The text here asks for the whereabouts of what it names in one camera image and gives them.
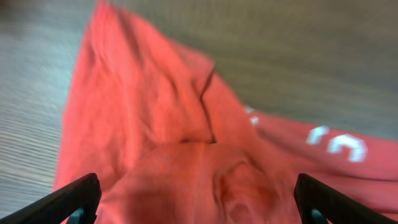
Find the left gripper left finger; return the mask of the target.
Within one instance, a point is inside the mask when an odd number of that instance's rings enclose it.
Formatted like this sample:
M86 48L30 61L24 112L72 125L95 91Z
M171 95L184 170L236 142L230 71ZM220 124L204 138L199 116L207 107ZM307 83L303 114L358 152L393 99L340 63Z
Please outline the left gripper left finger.
M4 217L1 224L94 224L101 198L96 174L87 174Z

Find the red soccer t-shirt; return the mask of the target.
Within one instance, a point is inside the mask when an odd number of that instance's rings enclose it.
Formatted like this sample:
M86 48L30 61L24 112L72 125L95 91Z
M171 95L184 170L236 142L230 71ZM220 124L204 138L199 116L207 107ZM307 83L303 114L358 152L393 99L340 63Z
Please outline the red soccer t-shirt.
M54 186L95 173L98 223L299 223L307 173L397 219L397 143L245 107L204 55L101 1L65 109Z

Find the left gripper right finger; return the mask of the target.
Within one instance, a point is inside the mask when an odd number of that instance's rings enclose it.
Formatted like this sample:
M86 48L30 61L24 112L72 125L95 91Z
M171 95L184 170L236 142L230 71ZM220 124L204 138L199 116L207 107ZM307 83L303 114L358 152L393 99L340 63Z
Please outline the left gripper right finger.
M302 224L397 224L304 173L298 175L294 199Z

